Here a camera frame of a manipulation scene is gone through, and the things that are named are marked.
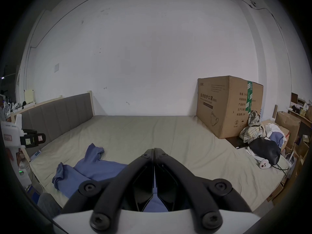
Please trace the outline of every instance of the screw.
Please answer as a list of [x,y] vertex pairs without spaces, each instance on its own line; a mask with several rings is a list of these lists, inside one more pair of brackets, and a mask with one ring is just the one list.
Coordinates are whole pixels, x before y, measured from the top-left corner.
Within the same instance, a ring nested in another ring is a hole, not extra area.
[[110,219],[102,213],[93,213],[90,225],[99,231],[105,231],[110,227]]
[[219,191],[224,191],[227,186],[225,183],[223,182],[219,182],[219,183],[216,183],[215,187],[219,190]]
[[222,218],[216,212],[208,212],[202,218],[202,225],[206,229],[215,229],[222,224]]
[[89,192],[89,191],[92,191],[92,190],[94,190],[96,187],[95,187],[95,185],[93,185],[93,184],[87,184],[86,186],[85,186],[85,190],[87,191],[87,192]]

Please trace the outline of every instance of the green tape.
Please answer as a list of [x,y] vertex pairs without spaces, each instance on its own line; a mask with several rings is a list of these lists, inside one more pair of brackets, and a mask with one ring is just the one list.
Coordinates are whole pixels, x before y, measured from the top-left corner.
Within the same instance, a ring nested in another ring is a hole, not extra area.
[[247,102],[246,102],[246,109],[250,113],[252,110],[252,82],[247,81]]

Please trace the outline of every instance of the plaid shirt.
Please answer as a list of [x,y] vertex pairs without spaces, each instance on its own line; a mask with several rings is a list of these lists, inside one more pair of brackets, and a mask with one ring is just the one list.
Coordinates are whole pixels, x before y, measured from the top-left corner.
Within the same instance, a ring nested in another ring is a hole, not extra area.
[[260,115],[257,111],[253,110],[250,112],[248,117],[248,126],[245,127],[239,137],[244,143],[250,143],[256,138],[266,137],[266,130],[264,125],[260,122]]

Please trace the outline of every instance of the bed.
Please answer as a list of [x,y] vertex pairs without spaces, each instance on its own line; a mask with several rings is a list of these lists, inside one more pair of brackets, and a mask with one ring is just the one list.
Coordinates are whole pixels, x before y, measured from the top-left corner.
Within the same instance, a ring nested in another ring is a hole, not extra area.
[[[158,147],[186,166],[194,175],[224,178],[246,200],[252,211],[277,188],[284,173],[261,170],[244,148],[235,149],[218,139],[196,116],[94,115],[92,93],[67,97],[22,113],[22,127],[45,133],[47,141],[27,149],[38,181],[62,207],[67,202],[52,184],[60,162],[75,166],[87,147],[103,147],[101,159],[129,164],[147,149]],[[279,166],[287,167],[281,156]]]

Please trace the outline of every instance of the gray upholstered headboard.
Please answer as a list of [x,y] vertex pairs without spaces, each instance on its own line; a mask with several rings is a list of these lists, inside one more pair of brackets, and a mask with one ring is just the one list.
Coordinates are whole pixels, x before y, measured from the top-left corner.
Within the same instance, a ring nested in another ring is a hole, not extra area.
[[22,129],[36,130],[46,135],[46,142],[27,148],[31,157],[51,141],[93,117],[92,94],[90,92],[54,100],[21,113]]

